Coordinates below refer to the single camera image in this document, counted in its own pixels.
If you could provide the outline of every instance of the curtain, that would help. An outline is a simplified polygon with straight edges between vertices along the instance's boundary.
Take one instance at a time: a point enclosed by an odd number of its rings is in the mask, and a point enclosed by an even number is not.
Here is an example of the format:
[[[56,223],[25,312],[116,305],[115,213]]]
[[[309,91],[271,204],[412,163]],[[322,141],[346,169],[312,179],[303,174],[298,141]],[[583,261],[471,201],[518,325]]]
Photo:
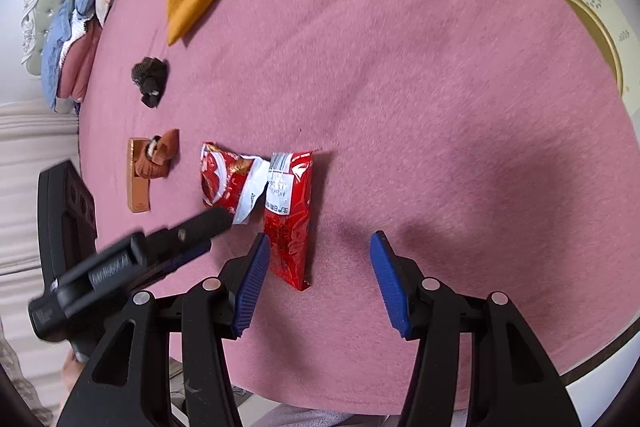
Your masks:
[[[44,425],[63,393],[68,346],[38,340],[27,312],[43,290],[38,175],[68,158],[78,167],[78,117],[52,113],[44,100],[0,107],[0,363]]]

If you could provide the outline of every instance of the orange rectangular box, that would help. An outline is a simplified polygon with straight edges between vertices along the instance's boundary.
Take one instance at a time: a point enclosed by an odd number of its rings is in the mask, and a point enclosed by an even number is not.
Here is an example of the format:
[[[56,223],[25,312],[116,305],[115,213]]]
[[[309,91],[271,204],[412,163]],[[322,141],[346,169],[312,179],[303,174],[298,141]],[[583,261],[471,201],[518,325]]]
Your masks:
[[[129,161],[127,162],[127,203],[131,212],[148,212],[149,180],[136,174],[136,159],[145,153],[147,138],[129,138]]]

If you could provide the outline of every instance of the pink bedsheet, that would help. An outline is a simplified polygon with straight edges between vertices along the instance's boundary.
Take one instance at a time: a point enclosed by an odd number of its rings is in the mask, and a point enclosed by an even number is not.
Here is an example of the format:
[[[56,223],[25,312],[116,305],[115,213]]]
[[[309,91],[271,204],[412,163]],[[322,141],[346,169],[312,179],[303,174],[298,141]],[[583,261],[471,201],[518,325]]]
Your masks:
[[[171,48],[165,1],[116,1],[82,106],[101,246],[202,208],[204,140],[322,150],[313,285],[268,276],[252,327],[226,346],[235,384],[300,407],[400,412],[416,344],[391,328],[369,264],[379,229],[456,291],[510,295],[560,371],[640,309],[640,153],[564,0],[218,0]],[[145,55],[170,64],[154,110],[130,79]],[[131,214],[127,138],[173,127],[180,159],[151,183],[152,211]],[[216,274],[258,230],[237,227],[154,291]]]

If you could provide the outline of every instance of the pink pillow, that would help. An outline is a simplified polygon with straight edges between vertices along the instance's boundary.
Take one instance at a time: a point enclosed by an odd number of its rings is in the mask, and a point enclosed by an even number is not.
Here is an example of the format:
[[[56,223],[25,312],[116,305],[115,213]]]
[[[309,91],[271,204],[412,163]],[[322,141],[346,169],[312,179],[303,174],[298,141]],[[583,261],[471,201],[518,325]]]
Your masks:
[[[69,48],[60,74],[59,98],[71,98],[75,102],[84,100],[101,33],[97,20],[91,19],[87,23],[86,34]]]

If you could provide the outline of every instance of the snack bag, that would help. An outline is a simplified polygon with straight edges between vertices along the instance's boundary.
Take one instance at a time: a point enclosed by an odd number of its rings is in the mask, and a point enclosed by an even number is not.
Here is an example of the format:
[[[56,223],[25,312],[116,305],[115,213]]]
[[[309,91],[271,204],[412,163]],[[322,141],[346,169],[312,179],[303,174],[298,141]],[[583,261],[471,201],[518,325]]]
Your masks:
[[[311,204],[311,152],[276,153],[271,159],[264,233],[271,243],[271,270],[296,290],[305,282]]]
[[[244,225],[264,192],[269,162],[259,156],[242,156],[206,142],[200,153],[204,204],[222,206],[234,215],[234,225]]]

